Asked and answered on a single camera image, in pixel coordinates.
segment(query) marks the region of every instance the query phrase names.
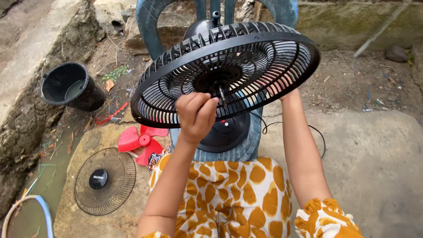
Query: black bucket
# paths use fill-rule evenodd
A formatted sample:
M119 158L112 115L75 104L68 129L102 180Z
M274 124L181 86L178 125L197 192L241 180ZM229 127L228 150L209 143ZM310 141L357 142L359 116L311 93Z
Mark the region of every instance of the black bucket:
M94 111L103 105L106 94L91 78L84 65L64 63L44 75L41 97L52 105L66 105Z

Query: black power cord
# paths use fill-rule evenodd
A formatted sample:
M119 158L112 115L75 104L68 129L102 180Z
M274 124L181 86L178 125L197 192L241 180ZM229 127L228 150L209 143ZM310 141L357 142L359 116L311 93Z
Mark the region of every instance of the black power cord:
M283 122L273 122L273 123L270 123L269 125L268 124L266 124L266 122L263 120L263 118L261 117L261 116L259 116L259 115L257 115L257 114L255 114L254 112L250 112L251 114L254 114L255 116L257 116L258 118L260 118L260 120L264 123L264 128L263 128L263 131L262 131L262 133L263 133L263 135L266 135L267 134L267 128L270 126L270 125L273 125L273 124L277 124L277 123L283 123ZM318 130L318 129L316 129L315 127L313 127L313 126L310 126L310 125L308 125L309 127L311 127L311 128L313 128L313 129L315 129L319 134L320 134L320 136L321 136L321 138L323 139L323 154L321 155L321 157L320 157L320 159L322 159L323 158L323 156L324 156L324 154L325 154L325 152L326 152L326 142L325 142L325 140L324 140L324 136L323 136L323 134Z

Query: fan guard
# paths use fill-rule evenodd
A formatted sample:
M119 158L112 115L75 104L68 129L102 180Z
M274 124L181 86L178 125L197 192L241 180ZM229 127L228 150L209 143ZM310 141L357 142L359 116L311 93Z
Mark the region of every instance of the fan guard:
M116 148L98 151L81 166L74 199L84 212L102 216L118 209L129 197L136 177L135 163Z
M156 58L139 80L132 116L150 127L179 128L176 100L192 92L220 97L221 86L227 105L219 101L216 121L232 118L294 90L319 61L315 44L287 26L243 22L217 27Z

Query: chair backrest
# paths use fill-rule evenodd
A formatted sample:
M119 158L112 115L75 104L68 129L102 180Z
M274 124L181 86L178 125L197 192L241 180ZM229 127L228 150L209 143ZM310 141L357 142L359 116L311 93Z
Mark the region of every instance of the chair backrest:
M163 54L162 43L157 30L157 19L162 10L177 0L138 0L136 19L152 59ZM206 1L193 0L197 21L206 19ZM232 24L236 0L225 0L225 25ZM295 28L298 18L297 0L259 0L272 13L275 22ZM220 12L220 0L210 0L210 13Z

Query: puddle of water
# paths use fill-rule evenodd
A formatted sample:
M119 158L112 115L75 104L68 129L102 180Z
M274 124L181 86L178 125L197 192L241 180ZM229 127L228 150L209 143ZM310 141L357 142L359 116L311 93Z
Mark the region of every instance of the puddle of water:
M57 148L52 159L50 160L51 154L40 159L39 165L33 170L34 175L27 179L24 185L24 188L29 188L34 180L39 177L30 195L41 195L41 197L43 197L50 208L53 223L65 186L66 170L73 152L83 135L83 130L80 130L78 136L74 137L72 153L68 155L67 145L69 144L70 135L72 131L74 131L76 124L72 122L72 120L69 120L68 125L70 128L68 129L65 127L61 139L56 142L56 146L58 146L63 141ZM47 237L44 212L35 199L31 199L22 204L22 210L9 222L8 231L8 237L30 238L35 235L37 231L37 238Z

